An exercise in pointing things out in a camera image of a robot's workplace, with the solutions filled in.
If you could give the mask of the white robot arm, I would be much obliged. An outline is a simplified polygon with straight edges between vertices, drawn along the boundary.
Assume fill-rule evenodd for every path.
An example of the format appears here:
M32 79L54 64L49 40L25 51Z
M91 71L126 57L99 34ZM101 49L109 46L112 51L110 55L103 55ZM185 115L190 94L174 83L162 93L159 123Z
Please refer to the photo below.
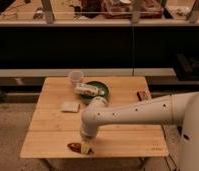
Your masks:
M199 92L172 94L141 102L104 107L95 97L81 115L80 135L93 140L110 124L175 124L182 126L177 171L199 171Z

